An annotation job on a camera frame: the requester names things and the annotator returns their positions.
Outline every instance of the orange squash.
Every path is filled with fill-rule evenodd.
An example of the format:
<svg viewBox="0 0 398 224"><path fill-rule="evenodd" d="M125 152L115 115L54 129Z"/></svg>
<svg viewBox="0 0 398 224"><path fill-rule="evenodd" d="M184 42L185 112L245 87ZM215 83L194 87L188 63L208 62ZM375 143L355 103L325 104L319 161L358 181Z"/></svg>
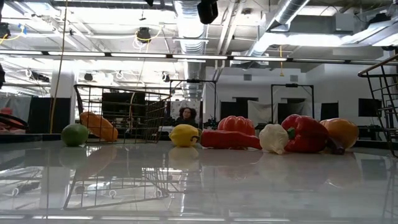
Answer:
<svg viewBox="0 0 398 224"><path fill-rule="evenodd" d="M105 118L92 112L80 114L80 122L95 136L105 141L113 142L118 139L118 130Z"/></svg>
<svg viewBox="0 0 398 224"><path fill-rule="evenodd" d="M328 130L329 135L338 141L345 149L354 146L358 136L358 127L346 119L333 118L320 122Z"/></svg>

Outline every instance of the curly hair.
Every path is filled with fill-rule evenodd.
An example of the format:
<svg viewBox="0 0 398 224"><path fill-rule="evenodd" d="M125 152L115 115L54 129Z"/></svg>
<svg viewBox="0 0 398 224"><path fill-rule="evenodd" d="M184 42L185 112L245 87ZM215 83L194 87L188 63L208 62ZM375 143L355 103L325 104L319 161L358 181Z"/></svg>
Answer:
<svg viewBox="0 0 398 224"><path fill-rule="evenodd" d="M189 109L191 111L191 117L189 117L189 119L195 119L197 117L197 111L193 108L181 108L180 109L180 118L182 118L182 114L184 113L185 109Z"/></svg>

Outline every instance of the table surface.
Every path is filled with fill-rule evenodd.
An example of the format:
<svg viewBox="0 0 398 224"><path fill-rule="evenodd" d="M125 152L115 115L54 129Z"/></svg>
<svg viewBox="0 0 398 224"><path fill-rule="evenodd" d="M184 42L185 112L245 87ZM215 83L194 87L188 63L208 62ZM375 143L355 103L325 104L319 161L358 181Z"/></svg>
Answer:
<svg viewBox="0 0 398 224"><path fill-rule="evenodd" d="M2 224L390 223L398 212L397 161L381 149L278 156L169 141L0 149Z"/></svg>

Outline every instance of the white wall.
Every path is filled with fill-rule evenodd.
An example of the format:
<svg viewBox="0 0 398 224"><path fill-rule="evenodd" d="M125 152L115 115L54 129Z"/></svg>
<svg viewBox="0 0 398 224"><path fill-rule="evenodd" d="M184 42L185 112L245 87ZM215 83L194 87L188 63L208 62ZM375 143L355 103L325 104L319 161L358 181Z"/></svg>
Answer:
<svg viewBox="0 0 398 224"><path fill-rule="evenodd" d="M320 65L307 73L307 83L315 86L316 103L339 103L339 117L348 119L357 125L380 124L378 119L358 116L358 99L371 99L371 91L367 78L358 77L358 72L368 65ZM390 72L393 67L386 67ZM370 74L381 74L378 68ZM374 89L380 87L379 79L371 79ZM381 99L381 92L375 92Z"/></svg>
<svg viewBox="0 0 398 224"><path fill-rule="evenodd" d="M386 53L383 60L389 57ZM290 83L290 75L298 75L298 84L314 85L315 103L339 103L339 116L348 119L357 125L379 124L377 118L358 116L358 99L372 98L367 78L359 78L358 72L368 68L369 65L333 65L323 64L308 73L300 73L298 69L284 69L285 77L280 77L280 69L250 69L244 71L239 68L225 68L217 84L218 102L216 117L220 118L220 101L234 101L233 97L257 97L260 103L271 103L271 84ZM391 72L394 67L385 67L386 72ZM207 69L207 77L213 76L211 68ZM252 81L243 81L243 74L252 74ZM371 74L381 73L375 70ZM379 88L379 80L372 79L374 88ZM204 121L214 115L214 91L208 86L205 88ZM376 93L376 98L381 99L381 94ZM311 102L311 96L302 88L284 88L274 90L274 102L281 98L306 98Z"/></svg>
<svg viewBox="0 0 398 224"><path fill-rule="evenodd" d="M203 121L206 122L214 116L214 91L209 86L205 87L204 114ZM271 103L271 86L268 85L217 85L217 107L216 117L220 119L220 102L234 102L235 97L254 97L259 98L260 103ZM302 88L274 87L274 103L281 102L282 98L306 98L311 101L311 96Z"/></svg>

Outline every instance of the red chili pepper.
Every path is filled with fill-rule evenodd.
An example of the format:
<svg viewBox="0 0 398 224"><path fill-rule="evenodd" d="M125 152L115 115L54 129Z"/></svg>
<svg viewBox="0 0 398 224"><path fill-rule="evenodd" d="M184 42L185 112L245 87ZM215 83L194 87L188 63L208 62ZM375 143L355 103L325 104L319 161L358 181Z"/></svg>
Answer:
<svg viewBox="0 0 398 224"><path fill-rule="evenodd" d="M257 137L239 131L204 130L201 134L200 144L203 147L212 147L214 149L237 149L240 147L262 149L260 140Z"/></svg>
<svg viewBox="0 0 398 224"><path fill-rule="evenodd" d="M289 134L285 146L288 152L320 152L326 146L328 130L309 116L290 115L282 122L282 127Z"/></svg>

